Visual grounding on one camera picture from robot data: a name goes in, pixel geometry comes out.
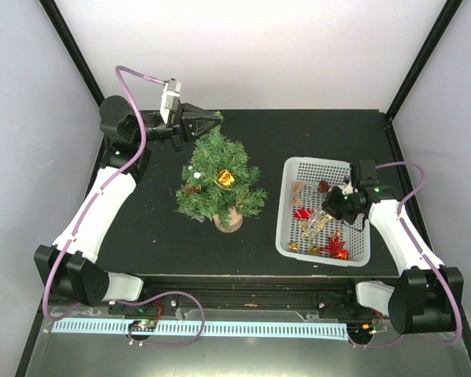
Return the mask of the white ball string lights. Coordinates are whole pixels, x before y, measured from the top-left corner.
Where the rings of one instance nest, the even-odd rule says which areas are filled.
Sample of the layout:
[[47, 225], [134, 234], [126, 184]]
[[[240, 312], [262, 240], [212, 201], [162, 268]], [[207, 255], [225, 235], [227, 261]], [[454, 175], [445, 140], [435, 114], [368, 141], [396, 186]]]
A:
[[201, 178], [204, 177], [204, 173], [199, 170], [197, 167], [193, 165], [188, 165], [187, 167], [187, 176], [185, 178], [186, 181], [199, 181]]

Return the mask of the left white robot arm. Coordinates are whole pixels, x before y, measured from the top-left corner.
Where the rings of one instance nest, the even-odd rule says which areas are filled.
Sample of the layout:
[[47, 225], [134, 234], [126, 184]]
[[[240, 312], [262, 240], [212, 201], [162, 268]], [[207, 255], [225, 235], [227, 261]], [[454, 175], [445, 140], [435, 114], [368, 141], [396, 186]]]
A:
[[51, 294], [84, 306], [125, 301], [135, 313], [152, 307], [144, 281], [126, 273], [110, 273], [97, 265], [104, 238], [121, 206], [147, 169], [150, 152], [141, 142], [171, 140], [175, 150], [221, 125], [219, 112], [174, 100], [158, 111], [135, 112], [124, 97], [113, 95], [99, 107], [104, 154], [96, 179], [68, 227], [34, 255], [45, 284], [42, 306]]

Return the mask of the silver star ornament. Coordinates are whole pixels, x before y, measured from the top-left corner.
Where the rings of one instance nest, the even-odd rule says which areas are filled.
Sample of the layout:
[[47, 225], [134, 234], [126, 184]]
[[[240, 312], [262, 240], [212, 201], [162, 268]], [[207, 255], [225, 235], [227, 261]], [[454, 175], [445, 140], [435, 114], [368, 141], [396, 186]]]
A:
[[326, 202], [326, 197], [322, 197], [320, 203], [315, 207], [312, 212], [311, 219], [312, 221], [320, 221], [323, 218], [327, 217], [329, 214], [324, 210], [323, 205]]

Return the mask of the gold gift box ornament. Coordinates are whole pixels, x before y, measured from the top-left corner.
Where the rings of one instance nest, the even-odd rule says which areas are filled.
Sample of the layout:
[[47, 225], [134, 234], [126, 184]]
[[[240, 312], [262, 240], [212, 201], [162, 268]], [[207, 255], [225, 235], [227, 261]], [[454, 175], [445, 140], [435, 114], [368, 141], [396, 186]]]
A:
[[223, 189], [230, 189], [235, 178], [228, 169], [222, 169], [217, 173], [216, 183]]

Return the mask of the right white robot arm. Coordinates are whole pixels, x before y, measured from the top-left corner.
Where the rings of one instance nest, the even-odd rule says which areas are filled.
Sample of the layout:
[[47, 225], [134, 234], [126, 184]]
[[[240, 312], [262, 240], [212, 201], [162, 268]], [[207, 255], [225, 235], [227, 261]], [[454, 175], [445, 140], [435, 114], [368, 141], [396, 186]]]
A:
[[330, 189], [322, 209], [349, 225], [358, 216], [369, 221], [389, 249], [399, 278], [394, 286], [359, 282], [342, 295], [341, 307], [351, 317], [368, 308], [385, 314], [400, 335], [452, 332], [457, 342], [463, 330], [463, 275], [429, 248], [407, 215], [409, 198], [397, 199], [393, 187], [379, 181], [380, 168], [371, 160], [351, 164], [346, 184]]

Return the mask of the white perforated plastic basket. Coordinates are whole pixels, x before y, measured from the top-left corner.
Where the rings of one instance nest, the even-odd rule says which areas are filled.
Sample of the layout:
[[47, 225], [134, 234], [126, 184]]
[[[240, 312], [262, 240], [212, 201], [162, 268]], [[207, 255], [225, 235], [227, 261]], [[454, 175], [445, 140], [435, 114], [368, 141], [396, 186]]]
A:
[[369, 262], [370, 227], [363, 216], [349, 225], [322, 208], [327, 194], [319, 189], [344, 188], [348, 178], [347, 162], [311, 157], [286, 160], [276, 223], [276, 250], [282, 256], [341, 267]]

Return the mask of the small green christmas tree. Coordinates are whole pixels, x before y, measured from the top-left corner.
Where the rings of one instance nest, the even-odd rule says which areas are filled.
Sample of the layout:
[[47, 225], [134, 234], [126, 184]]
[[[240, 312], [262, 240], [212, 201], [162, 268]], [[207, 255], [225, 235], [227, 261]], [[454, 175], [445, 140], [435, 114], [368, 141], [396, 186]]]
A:
[[177, 211], [190, 219], [209, 220], [225, 233], [240, 229], [245, 218], [256, 217], [267, 192], [255, 188], [261, 176], [240, 141], [221, 132], [221, 125], [201, 136], [181, 171], [176, 191]]

